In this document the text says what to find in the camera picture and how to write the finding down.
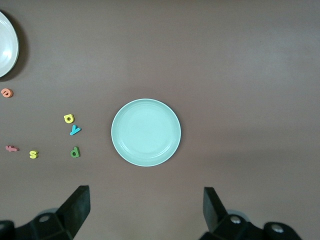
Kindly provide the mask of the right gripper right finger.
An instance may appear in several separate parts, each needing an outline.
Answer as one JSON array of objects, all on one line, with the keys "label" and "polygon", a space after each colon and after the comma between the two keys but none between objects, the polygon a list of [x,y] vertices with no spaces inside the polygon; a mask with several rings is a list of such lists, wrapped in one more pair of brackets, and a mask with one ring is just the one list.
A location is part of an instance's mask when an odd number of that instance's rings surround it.
[{"label": "right gripper right finger", "polygon": [[281,222],[258,228],[238,214],[229,214],[213,187],[203,191],[203,215],[208,231],[202,240],[300,240],[297,232]]}]

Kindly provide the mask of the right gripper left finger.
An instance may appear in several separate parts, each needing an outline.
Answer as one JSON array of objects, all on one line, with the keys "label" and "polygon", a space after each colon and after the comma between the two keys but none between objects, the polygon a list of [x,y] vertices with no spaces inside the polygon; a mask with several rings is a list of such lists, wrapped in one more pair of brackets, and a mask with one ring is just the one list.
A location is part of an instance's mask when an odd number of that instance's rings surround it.
[{"label": "right gripper left finger", "polygon": [[2,240],[72,240],[91,211],[90,187],[79,186],[56,210],[45,211],[16,227],[11,220],[0,221]]}]

